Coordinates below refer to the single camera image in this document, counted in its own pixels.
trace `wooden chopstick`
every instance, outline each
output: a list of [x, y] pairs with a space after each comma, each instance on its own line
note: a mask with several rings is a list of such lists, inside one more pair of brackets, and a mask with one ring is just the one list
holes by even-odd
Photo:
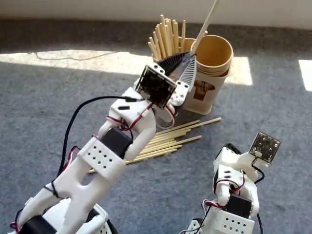
[[153, 37], [154, 37], [154, 42], [155, 42], [156, 50], [157, 50], [157, 53], [158, 53], [158, 55], [159, 55], [159, 59], [162, 59], [161, 52], [160, 52], [160, 47], [159, 47], [159, 42], [158, 42], [158, 38], [157, 38], [157, 35], [156, 35], [156, 32], [155, 32], [155, 31], [153, 31]]
[[166, 38], [167, 55], [170, 56], [170, 55], [172, 55], [172, 49], [171, 49], [171, 45], [170, 45], [168, 25], [165, 25], [165, 31], [166, 31], [165, 38]]
[[138, 158], [138, 159], [134, 159], [132, 161], [126, 161], [125, 163], [126, 164], [131, 164], [131, 163], [134, 163], [134, 162], [138, 162], [138, 161], [141, 161], [141, 160], [144, 160], [144, 159], [149, 159], [149, 158], [161, 156], [161, 155], [164, 155], [166, 153], [171, 153], [171, 152], [174, 152], [174, 151], [177, 151], [177, 149], [166, 150], [166, 151], [163, 151], [163, 152], [160, 152], [160, 153], [156, 153], [156, 154], [153, 154], [153, 155], [150, 155], [150, 156], [146, 156], [144, 158]]
[[156, 45], [155, 45], [155, 42], [154, 42], [153, 38], [150, 37], [149, 39], [150, 39], [150, 43], [152, 44], [152, 47], [153, 47], [153, 49], [154, 49], [154, 51], [156, 53], [156, 57], [155, 58], [157, 60], [161, 60], [161, 56], [160, 56], [160, 54], [158, 54], [158, 51], [157, 51], [157, 48], [156, 48]]
[[152, 51], [153, 57], [157, 59], [158, 58], [157, 57], [157, 52], [156, 52], [155, 48], [153, 47], [152, 43], [148, 42], [147, 44], [148, 44], [148, 46], [150, 47], [150, 49]]
[[163, 42], [163, 39], [162, 39], [162, 36], [161, 36], [160, 25], [159, 24], [156, 26], [155, 30], [156, 30], [156, 35], [157, 35], [157, 38], [158, 38], [158, 41], [159, 41], [159, 46], [160, 46], [162, 58], [165, 58], [167, 55], [166, 55], [164, 42]]
[[166, 151], [166, 150], [171, 150], [171, 149], [174, 149], [174, 148], [181, 148], [181, 147], [182, 147], [182, 145], [174, 145], [174, 146], [170, 146], [170, 147], [163, 147], [163, 148], [159, 148], [158, 150], [153, 150], [153, 151], [151, 151], [149, 153], [140, 154], [140, 155], [136, 156], [136, 158], [142, 158], [142, 157], [145, 157], [145, 156], [148, 156], [148, 155], [159, 153], [161, 151]]
[[[201, 138], [202, 138], [201, 135], [195, 136], [195, 137], [191, 137], [191, 138], [188, 138], [188, 139], [185, 139], [185, 140], [181, 140], [181, 141], [177, 141], [175, 143], [168, 144], [166, 147], [171, 147], [171, 146], [183, 144], [183, 143], [190, 142], [190, 141], [193, 141], [193, 140], [198, 140], [198, 139], [201, 139]], [[155, 151], [155, 150], [159, 150], [159, 149], [162, 149], [162, 148], [163, 148], [163, 146], [155, 147], [153, 149], [143, 150], [140, 154], [149, 153], [149, 152], [152, 152], [152, 151]]]
[[[211, 124], [211, 123], [218, 122], [218, 121], [220, 121], [220, 120], [222, 120], [221, 117], [213, 118], [213, 119], [210, 119], [210, 120], [205, 121], [205, 122], [197, 123], [197, 124], [194, 124], [194, 125], [191, 125], [191, 126], [187, 126], [187, 127], [184, 127], [184, 128], [180, 128], [180, 129], [174, 130], [174, 131], [172, 131], [171, 133], [177, 133], [178, 131], [183, 131], [183, 130], [187, 130], [187, 129], [192, 129], [192, 128], [200, 127], [200, 126], [203, 126], [203, 125], [206, 125], [206, 124]], [[159, 137], [159, 136], [165, 136], [166, 134], [167, 134], [167, 133], [160, 134], [160, 135], [157, 135], [157, 137]]]
[[171, 52], [172, 52], [172, 54], [174, 54], [175, 53], [175, 43], [174, 43], [174, 33], [173, 33], [173, 29], [172, 29], [171, 19], [168, 19], [166, 21], [166, 24], [168, 25], [168, 29], [169, 29], [169, 39], [170, 39]]
[[182, 24], [182, 41], [181, 41], [181, 52], [184, 52], [184, 44], [185, 44], [185, 31], [186, 31], [186, 21], [183, 21]]
[[183, 128], [183, 127], [186, 127], [186, 126], [189, 126], [189, 125], [192, 125], [192, 124], [196, 124], [196, 123], [199, 123], [199, 122], [200, 122], [200, 120], [195, 120], [195, 121], [192, 121], [192, 122], [184, 123], [184, 124], [182, 124], [182, 125], [173, 127], [173, 128], [171, 128], [171, 129], [166, 129], [166, 130], [157, 132], [157, 133], [156, 133], [156, 136], [157, 136], [157, 135], [160, 135], [160, 134], [163, 134], [163, 133], [171, 132], [171, 131], [174, 131], [174, 130], [176, 130], [176, 129], [180, 129], [180, 128]]
[[181, 136], [184, 136], [186, 135], [187, 132], [189, 132], [190, 129], [187, 129], [187, 130], [181, 130], [181, 131], [177, 131], [177, 132], [174, 132], [174, 133], [168, 133], [167, 135], [160, 135], [159, 137], [155, 137], [153, 138], [150, 143], [155, 143], [155, 142], [159, 142], [160, 140], [163, 140], [163, 139], [166, 139], [166, 138], [176, 138], [176, 137], [181, 137]]
[[174, 27], [174, 44], [175, 44], [175, 53], [179, 53], [179, 28], [175, 20], [172, 21]]
[[168, 145], [168, 144], [175, 143], [175, 142], [176, 142], [176, 140], [171, 140], [171, 139], [169, 139], [168, 141], [157, 142], [157, 144], [147, 145], [144, 148], [144, 150], [151, 149], [151, 148], [157, 147], [157, 146]]

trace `black wire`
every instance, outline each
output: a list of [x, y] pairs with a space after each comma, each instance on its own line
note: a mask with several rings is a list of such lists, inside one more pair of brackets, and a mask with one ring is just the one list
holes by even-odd
[[211, 206], [209, 206], [209, 208], [208, 208], [208, 210], [207, 210], [207, 212], [206, 212], [206, 214], [205, 214], [203, 220], [201, 221], [201, 224], [200, 224], [200, 226], [199, 226], [197, 232], [195, 232], [195, 234], [197, 234], [197, 233], [199, 232], [200, 228], [203, 226], [203, 223], [204, 223], [204, 221], [205, 221], [205, 218], [206, 218], [207, 215], [208, 215], [208, 212], [209, 212], [210, 208], [211, 208]]
[[64, 143], [63, 143], [62, 160], [61, 160], [61, 163], [60, 163], [60, 166], [59, 166], [58, 176], [62, 173], [63, 168], [64, 168], [69, 132], [70, 132], [70, 129], [71, 129], [71, 127], [72, 127], [72, 125], [74, 123], [74, 120], [75, 120], [76, 116], [78, 115], [79, 111], [81, 110], [82, 107], [84, 107], [85, 105], [87, 105], [87, 104], [89, 104], [91, 102], [94, 102], [94, 101], [97, 101], [97, 100], [102, 100], [102, 99], [109, 99], [109, 98], [124, 99], [124, 100], [130, 101], [130, 102], [139, 101], [139, 100], [137, 100], [135, 98], [132, 98], [132, 97], [102, 96], [102, 97], [96, 97], [96, 98], [87, 100], [87, 101], [83, 102], [82, 104], [80, 104], [79, 107], [75, 110], [72, 118], [69, 121], [67, 129], [66, 129], [66, 133], [65, 133], [65, 137], [64, 137]]
[[86, 61], [86, 60], [91, 60], [91, 59], [96, 59], [105, 55], [110, 55], [110, 54], [115, 54], [117, 52], [109, 52], [106, 54], [101, 54], [101, 55], [97, 55], [97, 56], [93, 56], [93, 57], [89, 57], [89, 58], [72, 58], [72, 57], [64, 57], [64, 58], [42, 58], [39, 57], [38, 52], [34, 52], [36, 57], [40, 60], [65, 60], [65, 59], [71, 59], [71, 60], [75, 60], [75, 61]]
[[258, 222], [260, 226], [260, 234], [263, 234], [263, 227], [262, 227], [262, 222], [261, 222], [259, 213], [257, 213], [257, 218], [258, 218]]
[[254, 165], [252, 165], [252, 167], [255, 168], [257, 171], [259, 171], [260, 174], [261, 174], [261, 177], [260, 177], [258, 180], [256, 180], [256, 181], [254, 182], [254, 184], [257, 184], [257, 183], [263, 181], [263, 180], [264, 180], [264, 177], [265, 177], [264, 172], [263, 172], [260, 168], [257, 168], [257, 167], [254, 166]]
[[[258, 180], [256, 180], [256, 181], [254, 182], [254, 184], [257, 184], [257, 183], [263, 181], [263, 180], [264, 180], [264, 177], [265, 177], [264, 172], [263, 172], [260, 168], [257, 168], [256, 166], [254, 166], [254, 164], [255, 164], [255, 162], [257, 161], [257, 159], [258, 159], [258, 158], [255, 158], [255, 159], [253, 160], [253, 162], [252, 162], [252, 167], [253, 167], [255, 170], [257, 170], [258, 172], [260, 172], [261, 177], [260, 177]], [[260, 214], [259, 214], [259, 213], [257, 213], [257, 218], [258, 218], [258, 222], [259, 222], [259, 226], [260, 226], [260, 234], [263, 234], [263, 226], [262, 226], [262, 222], [261, 222]]]

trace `white wire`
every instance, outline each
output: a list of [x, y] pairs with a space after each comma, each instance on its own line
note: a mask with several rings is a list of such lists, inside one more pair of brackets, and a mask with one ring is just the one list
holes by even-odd
[[184, 234], [184, 233], [188, 233], [188, 232], [195, 232], [199, 229], [201, 229], [203, 226], [199, 227], [199, 228], [195, 228], [195, 229], [189, 229], [189, 230], [182, 230], [179, 232], [179, 234]]

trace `cable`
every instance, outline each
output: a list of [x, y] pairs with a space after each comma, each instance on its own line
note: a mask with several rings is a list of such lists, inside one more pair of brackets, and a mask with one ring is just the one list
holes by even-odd
[[262, 226], [262, 222], [261, 222], [259, 213], [257, 213], [257, 218], [258, 218], [258, 222], [259, 222], [259, 226], [260, 226], [260, 234], [263, 234], [263, 226]]
[[132, 98], [132, 97], [103, 96], [103, 97], [96, 97], [96, 98], [87, 100], [87, 101], [83, 102], [82, 104], [80, 104], [79, 107], [75, 110], [72, 118], [69, 121], [67, 129], [66, 129], [66, 133], [65, 133], [65, 137], [64, 137], [64, 143], [63, 143], [62, 160], [61, 160], [61, 163], [60, 163], [60, 166], [59, 166], [59, 169], [58, 169], [58, 176], [62, 173], [63, 168], [64, 168], [64, 163], [65, 163], [65, 158], [66, 158], [67, 141], [68, 141], [68, 136], [69, 136], [70, 129], [71, 129], [73, 123], [74, 123], [74, 120], [75, 120], [76, 116], [78, 115], [79, 111], [81, 110], [81, 108], [84, 107], [85, 105], [87, 105], [87, 104], [89, 104], [91, 102], [97, 101], [97, 100], [112, 99], [112, 98], [124, 99], [124, 100], [129, 101], [129, 102], [141, 101], [141, 100], [138, 100], [138, 99]]
[[252, 165], [252, 167], [255, 168], [257, 171], [259, 171], [260, 174], [261, 174], [261, 177], [260, 177], [258, 180], [256, 180], [256, 181], [254, 182], [254, 184], [257, 184], [257, 183], [263, 181], [263, 180], [264, 180], [264, 177], [265, 177], [264, 172], [263, 172], [260, 168], [257, 168], [256, 166], [253, 166], [253, 165]]
[[65, 60], [65, 59], [71, 59], [71, 60], [75, 60], [75, 61], [86, 61], [86, 60], [96, 59], [96, 58], [99, 58], [99, 57], [102, 57], [102, 56], [105, 56], [105, 55], [110, 55], [110, 54], [115, 54], [115, 53], [117, 53], [117, 52], [109, 52], [109, 53], [106, 53], [106, 54], [101, 54], [101, 55], [93, 56], [93, 57], [90, 57], [90, 58], [72, 58], [72, 57], [65, 57], [65, 58], [42, 58], [42, 57], [39, 57], [38, 52], [34, 52], [36, 57], [38, 59], [40, 59], [40, 60]]
[[197, 234], [197, 233], [199, 232], [199, 230], [203, 227], [203, 223], [204, 223], [204, 221], [205, 221], [205, 219], [206, 219], [206, 217], [207, 217], [207, 215], [208, 215], [208, 213], [209, 213], [210, 208], [211, 208], [211, 206], [208, 208], [208, 210], [207, 210], [207, 212], [206, 212], [206, 214], [205, 214], [203, 220], [201, 221], [201, 224], [200, 224], [200, 226], [199, 226], [199, 228], [198, 228], [198, 230], [196, 231], [195, 234]]
[[[255, 164], [255, 162], [257, 162], [257, 160], [258, 160], [258, 158], [255, 157], [254, 160], [252, 161], [252, 168], [254, 168], [254, 169], [256, 169], [258, 172], [260, 172], [261, 177], [260, 177], [258, 180], [256, 180], [256, 181], [254, 182], [254, 184], [257, 184], [257, 183], [263, 181], [263, 180], [264, 180], [264, 177], [265, 177], [264, 172], [263, 172], [260, 168], [257, 168], [256, 166], [254, 166], [254, 164]], [[263, 234], [263, 226], [262, 226], [262, 222], [261, 222], [260, 214], [259, 214], [259, 213], [257, 213], [257, 218], [258, 218], [258, 222], [259, 222], [259, 226], [260, 226], [260, 234]]]
[[14, 229], [16, 231], [16, 233], [19, 233], [19, 227], [18, 227], [18, 218], [19, 218], [19, 215], [20, 213], [22, 212], [23, 209], [20, 209], [17, 213], [16, 213], [16, 216], [15, 216], [15, 220], [14, 222], [10, 223], [10, 228]]
[[131, 130], [131, 129], [136, 125], [136, 123], [139, 122], [139, 120], [142, 118], [142, 114], [143, 114], [146, 110], [149, 110], [149, 109], [152, 107], [152, 105], [153, 105], [153, 104], [149, 104], [149, 105], [142, 111], [142, 113], [139, 114], [139, 115], [136, 117], [136, 119], [130, 124], [129, 127], [124, 128], [124, 129], [122, 129], [122, 130], [123, 130], [123, 131], [129, 131], [129, 130]]

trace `white plastic bracket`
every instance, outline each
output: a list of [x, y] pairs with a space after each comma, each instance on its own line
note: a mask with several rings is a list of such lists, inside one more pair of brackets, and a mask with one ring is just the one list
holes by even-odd
[[[82, 179], [91, 167], [98, 170], [99, 174], [88, 185], [81, 185]], [[109, 191], [112, 183], [123, 172], [124, 167], [122, 159], [93, 137], [78, 153], [78, 157], [54, 181], [59, 197], [71, 198], [64, 224], [56, 234], [75, 234], [84, 224], [89, 211]], [[46, 187], [53, 189], [51, 183]], [[18, 221], [19, 228], [28, 219], [41, 214], [44, 209], [58, 201], [59, 198], [55, 197], [52, 192], [45, 188], [41, 189], [21, 212]]]

